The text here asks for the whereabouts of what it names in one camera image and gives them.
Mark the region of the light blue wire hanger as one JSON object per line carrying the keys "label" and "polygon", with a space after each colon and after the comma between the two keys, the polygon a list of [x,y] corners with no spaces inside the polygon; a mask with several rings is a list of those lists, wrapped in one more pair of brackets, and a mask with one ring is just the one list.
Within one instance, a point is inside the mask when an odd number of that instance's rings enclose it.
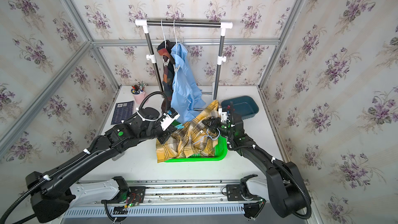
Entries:
{"label": "light blue wire hanger", "polygon": [[212,141],[216,141],[219,139],[221,135],[221,132],[219,129],[216,130],[216,132],[210,131],[210,129],[206,130],[206,133],[197,141],[195,141],[193,144],[197,144],[205,140],[206,138],[211,139]]}

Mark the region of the yellow plaid shirt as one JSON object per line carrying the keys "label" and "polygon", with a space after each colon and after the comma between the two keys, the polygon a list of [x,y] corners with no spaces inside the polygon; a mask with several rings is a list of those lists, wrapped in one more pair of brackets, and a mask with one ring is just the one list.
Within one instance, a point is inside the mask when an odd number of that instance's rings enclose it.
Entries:
{"label": "yellow plaid shirt", "polygon": [[162,145],[159,141],[156,141],[157,162],[188,159],[189,157],[214,157],[218,140],[212,141],[206,138],[200,143],[193,143],[206,133],[207,128],[202,124],[202,121],[210,117],[219,117],[218,108],[219,102],[214,100],[192,121],[185,122],[184,128],[173,133],[165,144]]}

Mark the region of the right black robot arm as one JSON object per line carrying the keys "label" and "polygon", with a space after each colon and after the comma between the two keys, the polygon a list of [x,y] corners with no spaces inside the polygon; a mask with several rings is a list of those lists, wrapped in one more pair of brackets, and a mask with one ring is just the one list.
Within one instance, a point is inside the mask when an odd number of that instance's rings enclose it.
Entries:
{"label": "right black robot arm", "polygon": [[265,175],[264,179],[257,174],[241,178],[237,193],[227,187],[228,196],[256,201],[256,204],[245,206],[248,218],[255,218],[251,208],[261,211],[264,204],[269,202],[282,218],[294,215],[300,219],[310,219],[312,200],[297,165],[279,160],[261,148],[246,134],[241,115],[229,108],[219,117],[204,120],[203,124],[210,131],[216,131],[226,138],[229,151],[248,159]]}

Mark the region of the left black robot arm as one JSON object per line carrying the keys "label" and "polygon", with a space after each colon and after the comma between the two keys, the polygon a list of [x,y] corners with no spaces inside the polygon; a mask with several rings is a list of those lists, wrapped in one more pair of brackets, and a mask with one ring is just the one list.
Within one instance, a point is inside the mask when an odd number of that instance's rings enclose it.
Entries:
{"label": "left black robot arm", "polygon": [[147,95],[136,112],[114,125],[104,135],[97,136],[83,152],[46,173],[33,172],[27,176],[27,191],[2,215],[4,224],[16,207],[31,198],[33,214],[20,220],[23,224],[33,218],[40,223],[50,222],[69,208],[78,198],[71,186],[93,169],[129,148],[152,139],[165,143],[177,129],[172,123],[179,113],[163,92]]}

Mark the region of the white hanger of dark shirt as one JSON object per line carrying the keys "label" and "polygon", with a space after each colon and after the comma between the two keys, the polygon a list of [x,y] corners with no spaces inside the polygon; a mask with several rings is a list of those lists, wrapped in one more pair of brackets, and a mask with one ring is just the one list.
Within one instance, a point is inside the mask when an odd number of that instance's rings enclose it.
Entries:
{"label": "white hanger of dark shirt", "polygon": [[165,45],[165,48],[167,48],[167,39],[166,39],[166,35],[164,32],[163,20],[160,20],[160,23],[161,23],[161,29],[162,29],[163,39],[164,39],[164,45]]}

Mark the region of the green plastic basket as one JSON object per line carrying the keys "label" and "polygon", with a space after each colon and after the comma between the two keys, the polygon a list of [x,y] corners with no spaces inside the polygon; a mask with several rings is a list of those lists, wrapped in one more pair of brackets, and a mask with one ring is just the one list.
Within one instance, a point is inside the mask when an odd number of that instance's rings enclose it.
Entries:
{"label": "green plastic basket", "polygon": [[189,157],[188,159],[172,159],[165,162],[203,162],[203,161],[220,161],[227,155],[227,142],[222,136],[218,139],[218,145],[215,147],[215,156],[210,158]]}

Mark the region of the dark teal plastic bin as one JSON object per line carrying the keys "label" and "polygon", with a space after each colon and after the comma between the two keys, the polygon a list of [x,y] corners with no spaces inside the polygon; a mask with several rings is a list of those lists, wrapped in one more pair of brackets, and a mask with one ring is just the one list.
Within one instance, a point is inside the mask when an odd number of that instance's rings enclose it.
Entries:
{"label": "dark teal plastic bin", "polygon": [[247,95],[238,96],[221,102],[222,108],[234,106],[234,113],[241,115],[242,120],[252,118],[259,112],[259,107],[255,100]]}

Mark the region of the light blue shirt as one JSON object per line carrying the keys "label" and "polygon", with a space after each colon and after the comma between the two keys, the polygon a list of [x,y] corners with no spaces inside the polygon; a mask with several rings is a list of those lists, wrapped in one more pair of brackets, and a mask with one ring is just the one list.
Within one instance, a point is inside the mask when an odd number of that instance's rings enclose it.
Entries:
{"label": "light blue shirt", "polygon": [[196,84],[188,62],[188,51],[185,46],[177,43],[172,48],[171,55],[175,60],[175,65],[180,66],[174,76],[171,107],[180,115],[177,121],[185,123],[192,121],[199,114],[195,109],[204,107],[205,102],[202,100],[202,91]]}

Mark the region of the dark blue booklet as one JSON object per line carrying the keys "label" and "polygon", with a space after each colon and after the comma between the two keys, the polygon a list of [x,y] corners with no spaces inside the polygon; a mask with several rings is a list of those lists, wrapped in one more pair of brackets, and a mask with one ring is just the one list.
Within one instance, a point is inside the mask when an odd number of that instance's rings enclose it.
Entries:
{"label": "dark blue booklet", "polygon": [[133,115],[134,101],[116,103],[111,124],[121,124]]}

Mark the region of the pink pen cup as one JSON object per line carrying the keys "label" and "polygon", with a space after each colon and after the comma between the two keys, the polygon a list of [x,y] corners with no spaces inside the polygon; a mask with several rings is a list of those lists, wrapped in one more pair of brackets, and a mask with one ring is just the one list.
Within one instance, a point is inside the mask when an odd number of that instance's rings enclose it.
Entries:
{"label": "pink pen cup", "polygon": [[133,94],[135,102],[138,105],[140,105],[147,96],[147,93],[145,91],[146,86],[147,85],[144,84],[143,81],[139,81],[131,87],[131,93]]}

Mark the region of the white clothespin on dark shirt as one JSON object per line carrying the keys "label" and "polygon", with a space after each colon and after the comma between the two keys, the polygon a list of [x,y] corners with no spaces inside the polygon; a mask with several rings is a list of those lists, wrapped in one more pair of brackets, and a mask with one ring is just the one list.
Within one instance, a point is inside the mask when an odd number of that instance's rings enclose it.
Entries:
{"label": "white clothespin on dark shirt", "polygon": [[167,67],[169,65],[170,58],[167,56],[163,56],[163,66]]}

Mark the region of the dark plaid shirt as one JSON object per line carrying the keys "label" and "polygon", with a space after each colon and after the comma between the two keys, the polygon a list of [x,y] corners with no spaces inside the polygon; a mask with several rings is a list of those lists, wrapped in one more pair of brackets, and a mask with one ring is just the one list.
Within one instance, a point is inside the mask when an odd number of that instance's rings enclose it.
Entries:
{"label": "dark plaid shirt", "polygon": [[175,60],[171,55],[172,48],[175,46],[174,42],[167,40],[167,48],[165,48],[164,41],[157,47],[157,52],[159,56],[163,60],[163,56],[167,56],[170,58],[169,65],[167,67],[163,66],[163,75],[162,75],[162,86],[164,94],[166,95],[167,102],[162,103],[162,110],[166,110],[167,107],[171,106],[171,100],[173,95],[173,81],[174,81],[174,65]]}

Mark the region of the metal clothes rack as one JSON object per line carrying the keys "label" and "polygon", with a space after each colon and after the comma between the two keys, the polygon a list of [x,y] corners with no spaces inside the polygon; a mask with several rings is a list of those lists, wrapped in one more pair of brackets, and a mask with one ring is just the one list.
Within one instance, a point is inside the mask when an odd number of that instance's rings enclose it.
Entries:
{"label": "metal clothes rack", "polygon": [[233,28],[232,22],[203,22],[203,21],[171,21],[171,20],[146,20],[146,19],[137,19],[134,21],[137,27],[142,27],[145,37],[147,46],[149,48],[149,54],[146,55],[146,59],[152,63],[152,67],[155,71],[155,77],[157,79],[158,87],[161,92],[164,91],[162,85],[162,79],[160,77],[160,73],[158,70],[157,60],[154,54],[153,45],[151,42],[150,34],[149,34],[149,27],[182,27],[182,28],[211,28],[211,29],[220,29],[220,41],[219,41],[219,51],[217,57],[217,67],[216,67],[216,76],[215,82],[212,85],[212,93],[210,92],[203,92],[203,94],[211,95],[213,100],[217,99],[218,95],[218,88],[219,88],[219,79],[221,74],[221,67],[222,64],[226,62],[227,57],[223,56],[223,47],[225,42],[226,31]]}

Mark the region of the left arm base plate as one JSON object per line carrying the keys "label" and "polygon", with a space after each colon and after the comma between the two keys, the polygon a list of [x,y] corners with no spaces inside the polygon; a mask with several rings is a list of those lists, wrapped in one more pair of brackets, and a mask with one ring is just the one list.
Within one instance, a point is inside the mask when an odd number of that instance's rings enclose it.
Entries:
{"label": "left arm base plate", "polygon": [[110,200],[102,200],[101,203],[119,203],[123,204],[125,207],[138,206],[144,202],[145,192],[145,186],[129,187],[129,189],[119,190],[115,197],[112,197]]}

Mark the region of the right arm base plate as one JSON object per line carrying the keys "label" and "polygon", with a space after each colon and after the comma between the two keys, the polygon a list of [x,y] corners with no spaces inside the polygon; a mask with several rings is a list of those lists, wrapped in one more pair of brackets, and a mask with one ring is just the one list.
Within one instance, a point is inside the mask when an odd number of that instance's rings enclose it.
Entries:
{"label": "right arm base plate", "polygon": [[227,197],[229,202],[231,201],[255,201],[258,202],[262,198],[259,196],[252,195],[248,192],[245,186],[240,184],[229,184],[226,185],[226,189],[222,191]]}

